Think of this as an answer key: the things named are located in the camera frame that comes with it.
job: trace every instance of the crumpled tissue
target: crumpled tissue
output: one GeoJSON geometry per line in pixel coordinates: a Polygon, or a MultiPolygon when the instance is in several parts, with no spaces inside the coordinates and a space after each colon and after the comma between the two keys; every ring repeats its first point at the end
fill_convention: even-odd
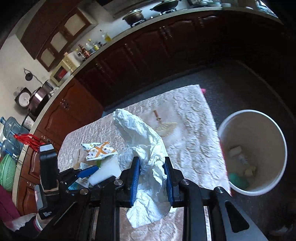
{"type": "Polygon", "coordinates": [[[128,148],[119,155],[121,170],[130,168],[134,156],[141,162],[136,201],[126,214],[132,227],[138,228],[160,220],[170,211],[163,169],[168,154],[161,137],[138,116],[117,109],[113,119],[128,148]]]}

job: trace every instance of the wall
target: wall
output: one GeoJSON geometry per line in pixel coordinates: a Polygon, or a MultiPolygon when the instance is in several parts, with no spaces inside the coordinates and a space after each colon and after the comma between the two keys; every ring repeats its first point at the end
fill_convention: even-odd
{"type": "MultiPolygon", "coordinates": [[[[159,15],[156,11],[151,11],[150,8],[153,8],[159,2],[155,2],[148,6],[140,8],[142,10],[142,14],[146,19],[149,19],[151,16],[154,17],[159,15]]],[[[177,10],[189,8],[189,4],[186,0],[180,1],[178,6],[176,7],[177,10]]],[[[101,5],[97,2],[92,2],[86,9],[86,11],[98,22],[98,25],[88,32],[85,36],[83,36],[72,48],[72,50],[79,49],[78,44],[85,45],[88,42],[88,39],[98,42],[105,43],[105,40],[101,36],[100,29],[106,31],[110,37],[115,37],[116,35],[120,34],[121,32],[130,28],[125,20],[122,18],[125,16],[121,16],[118,18],[113,18],[101,5]]]]}
{"type": "Polygon", "coordinates": [[[6,119],[13,116],[21,124],[27,114],[27,109],[20,108],[15,103],[13,93],[18,87],[27,87],[31,92],[41,86],[35,77],[25,80],[24,68],[32,71],[41,81],[45,82],[50,73],[23,47],[16,35],[7,38],[0,50],[0,117],[6,119]]]}

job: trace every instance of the trash bin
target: trash bin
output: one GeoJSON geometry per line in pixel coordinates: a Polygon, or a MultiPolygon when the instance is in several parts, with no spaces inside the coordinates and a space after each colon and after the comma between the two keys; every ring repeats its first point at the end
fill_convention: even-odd
{"type": "Polygon", "coordinates": [[[241,110],[227,117],[218,129],[228,175],[242,176],[243,164],[230,157],[231,148],[241,146],[250,165],[257,167],[252,182],[245,189],[231,188],[248,196],[258,196],[274,188],[286,168],[285,137],[273,119],[256,110],[241,110]]]}

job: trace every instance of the floor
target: floor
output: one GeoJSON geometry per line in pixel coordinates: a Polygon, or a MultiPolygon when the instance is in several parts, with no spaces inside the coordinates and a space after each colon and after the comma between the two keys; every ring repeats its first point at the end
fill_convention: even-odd
{"type": "Polygon", "coordinates": [[[288,163],[279,184],[267,194],[255,197],[244,196],[233,191],[234,199],[263,233],[267,234],[268,231],[281,227],[287,219],[288,202],[295,195],[292,188],[295,186],[295,178],[293,178],[296,154],[293,149],[295,139],[293,136],[296,136],[295,122],[267,85],[239,62],[222,61],[198,72],[176,78],[122,102],[104,114],[175,88],[196,84],[207,91],[206,100],[217,128],[233,112],[253,109],[274,119],[284,133],[288,147],[288,163]]]}

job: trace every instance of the embossed tablecloth pattern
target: embossed tablecloth pattern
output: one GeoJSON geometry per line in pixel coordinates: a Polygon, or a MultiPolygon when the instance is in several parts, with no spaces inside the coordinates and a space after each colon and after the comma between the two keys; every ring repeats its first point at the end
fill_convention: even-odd
{"type": "MultiPolygon", "coordinates": [[[[163,138],[174,168],[200,187],[214,189],[222,186],[230,193],[225,162],[219,144],[216,125],[199,85],[190,85],[143,100],[125,108],[139,116],[152,128],[158,122],[177,122],[170,135],[163,138]]],[[[73,167],[81,143],[109,141],[120,152],[125,143],[113,125],[112,114],[86,125],[65,138],[58,156],[60,171],[73,167]]],[[[205,212],[207,238],[211,240],[209,218],[205,212]]],[[[127,220],[126,209],[120,212],[121,240],[182,240],[183,208],[165,218],[133,229],[127,220]]]]}

